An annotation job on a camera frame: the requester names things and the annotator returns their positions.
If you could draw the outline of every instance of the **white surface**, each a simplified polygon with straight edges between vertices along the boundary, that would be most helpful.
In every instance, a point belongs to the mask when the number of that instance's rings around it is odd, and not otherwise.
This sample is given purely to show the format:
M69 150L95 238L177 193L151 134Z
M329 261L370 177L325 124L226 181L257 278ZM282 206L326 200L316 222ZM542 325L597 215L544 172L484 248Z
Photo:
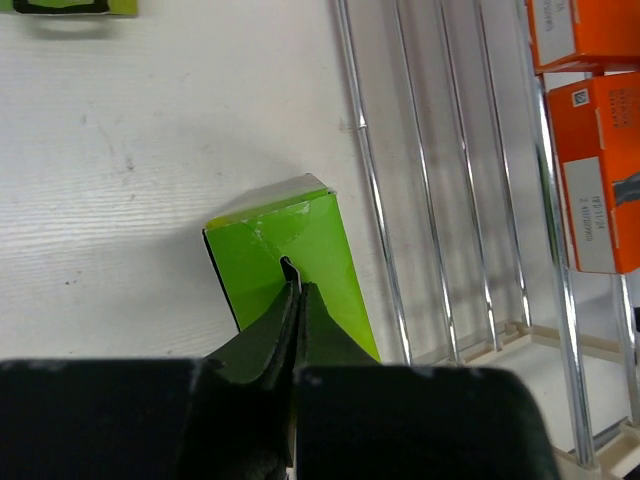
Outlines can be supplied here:
M311 172L338 191L383 358L399 359L331 2L191 0L188 10L170 0L141 4L140 18L88 25L0 17L0 355L214 350L235 330L201 226L248 189ZM532 312L535 322L553 325L511 3L487 4L488 18L500 27L489 32L502 59L499 101ZM390 5L351 2L409 329L420 356L442 347L444 333L409 156L413 139L403 133L408 117L393 73L398 58ZM504 321L519 317L519 304L469 5L451 2L455 47L492 291ZM481 289L435 12L424 1L408 7L454 313L461 337L482 334ZM89 33L79 35L80 27ZM609 288L607 277L576 275L584 333L615 337ZM507 366L519 369L554 439L566 447L571 434L560 363L538 355ZM622 372L604 362L587 365L594 425L609 425L625 414Z

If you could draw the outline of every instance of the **dish rack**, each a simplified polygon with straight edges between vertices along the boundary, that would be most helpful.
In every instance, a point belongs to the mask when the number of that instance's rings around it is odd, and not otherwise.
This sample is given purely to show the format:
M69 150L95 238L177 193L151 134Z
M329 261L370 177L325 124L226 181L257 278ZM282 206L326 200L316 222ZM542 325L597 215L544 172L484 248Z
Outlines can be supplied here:
M393 0L389 8L392 23L397 35L395 55L401 78L404 83L406 98L398 101L406 103L406 135L412 138L416 148L412 152L412 161L420 172L422 184L424 212L428 222L428 233L433 245L435 281L438 300L441 306L441 321L447 338L447 356L441 363L450 365L478 366L487 365L507 353L521 349L530 343L542 344L559 349L563 357L564 376L567 384L568 403L573 430L575 451L567 453L556 449L556 457L565 478L618 478L623 477L640 465L640 389L636 378L636 340L635 320L630 300L628 280L624 275L613 275L611 281L618 305L614 316L618 323L618 341L581 335L578 328L576 301L572 286L572 278L568 268L569 252L565 225L563 224L563 205L558 177L558 166L555 161L554 143L547 117L545 103L545 79L534 74L529 49L529 27L526 6L523 0L504 0L502 3L512 9L514 23L519 28L519 52L528 84L525 90L529 93L527 103L531 124L531 132L538 160L539 181L542 187L542 202L547 227L548 248L553 262L553 290L555 292L555 312L557 328L536 325L532 320L531 301L527 288L527 278L522 259L522 232L519 231L514 212L514 189L511 182L508 152L505 148L504 119L498 107L496 95L496 72L494 69L494 52L490 48L487 37L488 0L471 0L475 15L478 44L483 66L482 75L488 86L490 118L496 151L498 152L500 175L499 186L506 209L507 229L511 244L511 254L515 266L515 282L519 294L521 318L508 321L501 326L496 319L493 292L490 286L490 274L487 267L485 238L481 221L479 199L477 195L477 179L472 154L468 148L469 132L463 110L463 86L452 47L453 34L450 27L451 9L447 0L434 0L438 25L438 36L445 59L446 76L453 105L456 135L459 140L459 157L464 171L464 198L470 213L473 235L468 239L475 252L480 272L481 296L484 304L482 316L486 328L486 342L472 352L463 349L456 330L456 318L452 309L451 288L443 254L443 239L436 219L434 207L434 178L432 162L425 133L427 126L421 116L421 102L416 94L418 82L414 64L408 53L407 45L407 12L403 11L405 2ZM398 279L396 257L392 247L389 217L385 213L385 203L380 187L380 176L374 161L372 134L368 122L366 101L362 89L362 75L359 67L357 47L354 42L352 17L347 0L336 1L336 16L342 36L342 47L345 60L346 77L352 102L355 128L360 146L361 159L366 174L371 196L377 233L382 247L386 277L393 305L395 323L398 329L404 361L414 363L414 352L407 328L405 307ZM601 448L596 448L596 441L591 425L589 403L584 371L584 356L592 356L609 362L621 364L624 368L628 387L631 415L616 429L615 436Z

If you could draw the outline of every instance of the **chrome bar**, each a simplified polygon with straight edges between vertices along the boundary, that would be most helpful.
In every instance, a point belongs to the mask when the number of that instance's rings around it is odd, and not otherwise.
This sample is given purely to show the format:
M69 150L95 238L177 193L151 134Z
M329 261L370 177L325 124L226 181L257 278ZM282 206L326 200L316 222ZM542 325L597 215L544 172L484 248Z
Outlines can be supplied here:
M438 268L438 275L440 277L440 294L442 302L442 320L444 322L445 331L447 332L447 339L449 344L449 361L456 365L462 364L462 358L460 357L460 350L458 347L458 336L456 334L456 327L453 321L453 309L451 307L451 299L449 297L449 281L447 279L447 272L444 265L444 258L442 255L442 247L440 245L440 237L438 235L438 227L436 224L435 208L433 206L433 197L431 194L431 179L429 178L429 162L427 160L427 154L425 150L425 142L422 136L422 122L420 120L420 113L418 108L418 102L416 100L413 77L411 75L411 67L409 66L409 53L407 51L407 44L404 34L404 26L402 24L402 15L400 13L399 0L395 0L395 21L396 29L398 33L398 40L402 50L402 69L404 71L404 81L409 99L409 110L411 111L411 126L413 134L416 138L418 146L418 159L420 162L420 173L422 177L422 186L424 189L425 200L427 203L427 214L429 216L429 228L431 232L431 241L433 242L433 250L436 257L436 263Z
M511 188L511 176L509 175L509 160L507 158L507 150L505 147L504 130L502 128L502 119L500 118L500 109L498 108L498 98L496 96L497 88L495 78L493 76L491 51L489 49L489 41L487 39L486 24L484 20L484 12L482 8L482 0L473 0L476 14L476 23L480 33L480 46L482 50L482 65L484 68L485 79L487 81L489 102L491 103L491 125L495 136L498 154L502 160L502 168L500 169L502 180L502 194L507 213L507 228L509 235L513 240L513 255L516 266L516 281L520 289L520 301L522 304L522 321L531 328L531 310L529 304L529 294L527 292L527 284L524 279L524 269L522 262L522 250L520 248L520 236L518 235L518 224L516 222L516 214L513 208L513 189Z
M612 275L611 286L616 306L618 331L620 332L622 363L629 390L630 420L634 427L638 427L640 426L640 387L636 377L636 326L627 277L625 275Z
M526 88L531 92L529 104L540 181L542 198L549 236L549 247L554 266L555 301L560 318L558 330L562 345L562 358L567 392L569 393L569 409L573 438L576 446L576 459L585 468L597 465L593 446L593 433L587 398L584 365L579 341L578 319L571 275L567 268L566 238L562 223L562 206L560 204L560 186L555 166L551 129L547 118L544 80L536 76L533 70L533 59L529 49L528 18L523 0L516 0L517 25L520 26L519 48L522 65L525 67Z
M337 0L338 20L340 23L340 31L342 35L342 47L345 59L345 67L349 77L349 89L351 92L351 102L353 113L356 119L356 127L358 130L358 141L360 143L360 151L364 169L369 181L371 196L376 213L376 221L378 223L378 234L380 235L380 243L382 245L382 253L387 268L387 277L389 280L389 288L393 300L393 307L396 316L396 323L400 340L402 342L402 352L407 365L413 363L411 353L411 344L409 342L409 334L407 331L407 322L404 314L404 306L402 304L402 296L400 294L400 283L398 281L398 271L391 248L391 237L387 229L387 219L382 205L382 197L380 195L380 187L378 182L378 174L373 161L373 152L371 150L371 141L369 138L369 128L367 126L367 118L365 115L364 101L362 98L362 90L360 88L360 77L358 72L358 64L356 60L355 48L353 44L353 34L351 29L351 19L349 17L349 9L346 0Z
M473 228L475 231L475 248L479 259L480 274L482 277L482 289L486 310L486 321L489 329L489 340L491 345L496 351L502 350L502 344L498 336L496 329L495 312L493 309L493 299L491 297L491 291L489 289L489 274L487 271L487 260L484 250L484 242L482 235L482 225L480 224L480 211L478 208L478 198L476 195L476 188L473 180L473 168L471 165L471 156L469 154L469 148L467 143L467 130L464 122L464 116L462 114L462 98L460 94L460 83L458 82L458 72L453 59L453 49L451 47L451 41L449 38L449 28L447 26L447 15L443 0L437 0L436 5L440 10L438 15L438 31L440 33L440 43L443 47L443 53L445 61L448 63L447 74L449 77L449 83L453 87L451 101L454 105L454 115L456 117L457 134L460 138L460 153L464 157L466 175L465 186L470 201L471 208L471 220L473 222Z

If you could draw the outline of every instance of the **side of orange box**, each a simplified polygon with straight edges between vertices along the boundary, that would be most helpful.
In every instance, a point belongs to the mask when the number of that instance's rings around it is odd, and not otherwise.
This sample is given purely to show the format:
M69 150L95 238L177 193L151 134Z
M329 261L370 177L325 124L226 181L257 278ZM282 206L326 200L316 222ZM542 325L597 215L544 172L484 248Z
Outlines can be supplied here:
M637 0L528 0L536 71L601 72L640 65Z
M640 267L640 73L549 92L578 270Z

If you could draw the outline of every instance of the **metal rack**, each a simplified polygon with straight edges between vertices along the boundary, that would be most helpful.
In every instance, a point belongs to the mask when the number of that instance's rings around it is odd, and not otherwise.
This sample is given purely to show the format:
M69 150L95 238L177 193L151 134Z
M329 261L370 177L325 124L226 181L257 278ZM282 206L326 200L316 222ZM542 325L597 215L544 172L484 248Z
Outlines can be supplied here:
M534 325L531 319L530 298L524 275L521 254L521 236L518 231L513 206L509 164L505 148L505 132L503 119L498 108L495 72L492 52L487 39L485 8L483 0L473 0L475 21L479 32L478 42L482 52L483 74L488 85L490 103L490 123L493 128L494 142L498 152L496 159L500 166L500 187L507 214L507 227L515 265L515 278L519 297L521 318L507 323L505 331L500 333L496 325L492 292L489 287L486 265L484 235L479 220L476 183L471 154L468 148L468 132L464 113L461 107L461 85L458 79L454 51L451 46L451 30L446 2L434 0L438 12L438 29L443 56L447 64L447 79L450 85L451 103L454 107L456 134L459 139L459 157L465 172L465 198L471 214L474 236L471 239L481 272L482 293L484 300L484 319L487 325L486 344L472 354L461 351L456 332L456 323L451 307L449 279L442 252L440 231L434 214L433 178L428 149L425 146L424 131L420 117L420 105L415 95L415 76L407 53L405 26L403 23L401 0L394 0L393 23L396 28L400 51L402 78L406 84L407 106L410 115L411 136L414 137L417 151L412 160L419 165L421 184L426 205L429 233L433 243L437 266L437 286L442 306L442 322L447 334L448 356L446 363L454 365L480 365L521 348L531 342L559 348L562 352L564 375L567 383L568 403L570 407L571 425L575 443L575 455L557 451L558 462L567 478L616 478L624 476L637 465L640 465L640 390L636 378L636 340L633 308L629 297L629 289L625 276L613 275L613 292L619 341L608 341L596 337L580 335L576 302L572 279L568 268L568 252L563 225L562 204L558 166L554 155L554 142L547 117L545 101L545 84L543 76L537 76L529 50L528 20L524 2L515 0L515 23L520 29L520 54L525 76L529 80L526 86L530 92L529 115L534 129L531 132L538 159L539 177L542 183L543 203L548 232L548 243L554 265L554 291L558 328ZM353 42L351 19L346 0L337 0L339 24L342 32L347 75L353 102L354 115L357 121L358 139L366 175L371 187L371 196L375 206L376 220L380 243L384 254L390 292L394 304L395 320L400 333L404 359L407 364L413 362L413 352L407 333L407 322L404 314L402 295L399 287L398 273L391 248L388 222L385 216L379 179L375 168L369 124L360 85L358 59ZM596 450L591 425L589 402L585 383L583 356L593 356L623 366L629 392L631 416L620 425L618 435L604 447Z

